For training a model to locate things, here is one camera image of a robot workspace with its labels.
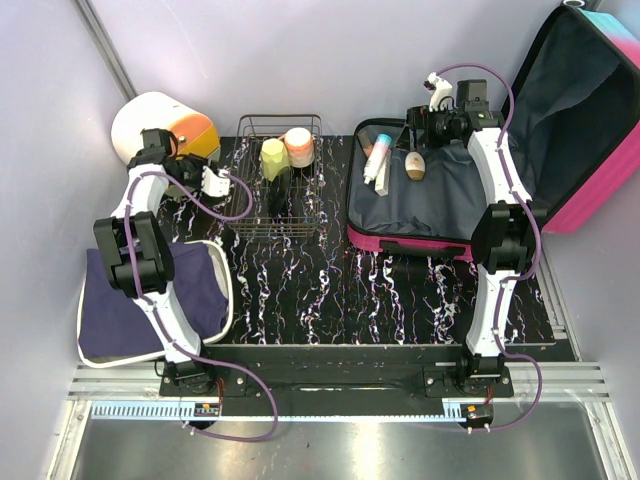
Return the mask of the white blue pink tube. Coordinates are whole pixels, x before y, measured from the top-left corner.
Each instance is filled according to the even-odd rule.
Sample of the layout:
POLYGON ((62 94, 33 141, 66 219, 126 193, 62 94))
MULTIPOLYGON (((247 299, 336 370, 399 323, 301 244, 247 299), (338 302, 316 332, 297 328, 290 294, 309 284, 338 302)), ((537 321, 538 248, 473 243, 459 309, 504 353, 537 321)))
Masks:
POLYGON ((363 170, 365 184, 369 184, 377 178, 391 141, 392 138, 387 134, 379 134, 376 137, 363 170))

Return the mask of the pink teal cartoon suitcase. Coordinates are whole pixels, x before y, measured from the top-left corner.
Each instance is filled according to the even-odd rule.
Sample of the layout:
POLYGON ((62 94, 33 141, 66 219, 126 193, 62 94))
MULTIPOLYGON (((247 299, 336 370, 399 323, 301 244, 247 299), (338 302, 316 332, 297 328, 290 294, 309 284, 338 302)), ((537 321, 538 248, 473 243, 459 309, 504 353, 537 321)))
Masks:
MULTIPOLYGON (((501 107, 518 175, 540 229, 578 229, 639 166, 639 42, 614 16, 560 6, 542 25, 501 107)), ((350 242, 368 252, 470 260, 471 236, 487 203, 478 170, 459 141, 411 148, 407 114, 355 130, 347 189, 350 242), (365 184, 357 133, 392 138, 389 193, 365 184), (411 180, 405 157, 426 172, 411 180)))

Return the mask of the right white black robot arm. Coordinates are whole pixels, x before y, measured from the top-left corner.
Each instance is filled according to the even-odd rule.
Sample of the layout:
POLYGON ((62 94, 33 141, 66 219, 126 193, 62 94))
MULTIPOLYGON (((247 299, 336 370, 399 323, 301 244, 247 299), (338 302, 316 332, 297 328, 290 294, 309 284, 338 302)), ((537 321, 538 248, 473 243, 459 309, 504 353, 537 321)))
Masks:
POLYGON ((487 83, 463 80, 452 86, 432 73, 425 82, 428 105, 407 113, 413 145, 436 149, 461 142, 479 172, 487 207, 471 236, 478 272, 473 320, 455 365, 440 376, 444 388, 476 396, 509 380, 504 333, 513 291, 536 265, 540 232, 532 198, 518 175, 508 146, 507 119, 491 110, 487 83))

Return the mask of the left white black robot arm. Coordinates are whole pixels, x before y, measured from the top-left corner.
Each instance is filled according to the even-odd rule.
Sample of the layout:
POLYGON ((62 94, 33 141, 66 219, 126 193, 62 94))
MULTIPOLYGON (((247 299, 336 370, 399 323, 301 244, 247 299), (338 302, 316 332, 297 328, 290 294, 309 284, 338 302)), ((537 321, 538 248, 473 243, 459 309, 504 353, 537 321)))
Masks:
POLYGON ((141 131, 142 149, 129 161, 122 200, 93 232, 107 280, 144 313, 164 349, 163 381, 203 396, 215 388, 215 369, 199 362, 203 342, 177 298, 174 258, 156 218, 175 167, 177 139, 168 130, 141 131))

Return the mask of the yellow faceted cup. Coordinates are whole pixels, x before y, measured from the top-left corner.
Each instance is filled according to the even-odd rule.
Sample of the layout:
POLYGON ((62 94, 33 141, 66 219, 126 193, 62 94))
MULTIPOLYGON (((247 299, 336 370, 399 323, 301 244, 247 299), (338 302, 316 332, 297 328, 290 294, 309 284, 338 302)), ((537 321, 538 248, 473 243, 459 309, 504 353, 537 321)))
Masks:
POLYGON ((269 182, 290 166, 285 143, 278 138, 269 138, 262 142, 260 159, 264 178, 269 182))

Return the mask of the black object in basket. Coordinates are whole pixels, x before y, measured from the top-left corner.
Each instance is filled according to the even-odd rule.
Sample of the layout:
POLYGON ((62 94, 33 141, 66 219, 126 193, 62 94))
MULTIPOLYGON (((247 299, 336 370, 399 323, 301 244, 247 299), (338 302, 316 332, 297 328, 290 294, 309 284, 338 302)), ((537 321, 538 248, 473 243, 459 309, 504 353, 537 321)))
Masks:
POLYGON ((289 198, 291 176, 288 171, 277 175, 269 185, 267 195, 267 207, 271 217, 277 217, 282 213, 289 198))

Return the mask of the pink ribbed cup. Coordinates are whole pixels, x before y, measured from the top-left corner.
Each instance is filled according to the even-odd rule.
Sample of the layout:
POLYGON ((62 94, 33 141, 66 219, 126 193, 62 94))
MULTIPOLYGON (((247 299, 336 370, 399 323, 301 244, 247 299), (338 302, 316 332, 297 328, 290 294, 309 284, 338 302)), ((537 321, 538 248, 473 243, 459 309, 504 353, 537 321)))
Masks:
POLYGON ((314 161, 314 140, 311 132, 303 127, 295 127, 284 135, 290 165, 306 168, 314 161))

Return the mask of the black marble pattern mat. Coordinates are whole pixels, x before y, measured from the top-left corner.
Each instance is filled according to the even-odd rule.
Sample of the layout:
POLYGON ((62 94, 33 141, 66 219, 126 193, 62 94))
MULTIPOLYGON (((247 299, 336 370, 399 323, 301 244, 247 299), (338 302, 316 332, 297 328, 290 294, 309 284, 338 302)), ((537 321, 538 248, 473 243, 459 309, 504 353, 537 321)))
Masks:
POLYGON ((166 199, 172 241, 219 241, 227 254, 234 344, 452 344, 473 317, 468 263, 367 253, 348 240, 342 193, 352 141, 322 142, 320 224, 313 237, 246 239, 187 200, 166 199))

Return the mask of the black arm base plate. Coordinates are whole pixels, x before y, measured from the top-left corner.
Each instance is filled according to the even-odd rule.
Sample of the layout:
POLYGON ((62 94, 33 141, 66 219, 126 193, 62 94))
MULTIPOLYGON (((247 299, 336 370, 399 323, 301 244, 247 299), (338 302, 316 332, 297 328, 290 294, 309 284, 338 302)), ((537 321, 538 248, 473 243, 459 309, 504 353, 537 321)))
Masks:
POLYGON ((222 345, 205 353, 250 370, 272 390, 379 388, 427 398, 514 395, 502 357, 472 360, 460 345, 222 345))

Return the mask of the aluminium frame rail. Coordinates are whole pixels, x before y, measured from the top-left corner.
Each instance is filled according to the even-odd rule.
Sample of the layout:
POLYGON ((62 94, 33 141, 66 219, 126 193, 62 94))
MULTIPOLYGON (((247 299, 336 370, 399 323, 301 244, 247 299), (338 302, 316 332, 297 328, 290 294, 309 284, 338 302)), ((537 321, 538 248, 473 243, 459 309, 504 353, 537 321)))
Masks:
MULTIPOLYGON (((538 368, 512 363, 509 369, 514 394, 495 395, 494 405, 609 400, 601 370, 593 363, 544 362, 538 368)), ((301 387, 266 395, 259 387, 237 383, 208 396, 163 396, 163 384, 151 365, 80 367, 67 399, 99 419, 311 423, 458 423, 465 419, 464 407, 482 402, 460 393, 421 397, 390 387, 301 387)))

